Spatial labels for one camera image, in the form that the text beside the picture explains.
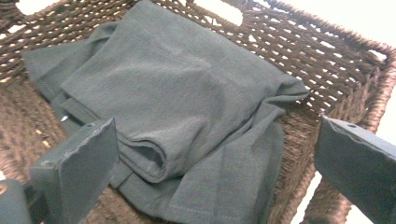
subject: wicker basket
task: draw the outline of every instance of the wicker basket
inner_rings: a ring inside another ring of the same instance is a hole
[[[21,52],[86,38],[98,24],[120,20],[135,1],[62,0],[32,16],[21,14],[15,2],[0,0],[0,169],[6,177],[24,182],[28,166],[65,134],[27,80]],[[273,0],[266,6],[229,1],[243,13],[240,26],[191,0],[186,5],[177,0],[154,2],[224,35],[301,79],[311,91],[279,120],[286,133],[285,155],[269,223],[290,223],[315,172],[318,116],[327,114],[375,132],[396,83],[396,50]],[[10,34],[7,30],[13,25],[22,28]],[[387,59],[379,60],[372,51]],[[349,209],[350,202],[322,180],[304,223],[344,223]],[[137,212],[114,189],[106,189],[87,222],[164,221]]]

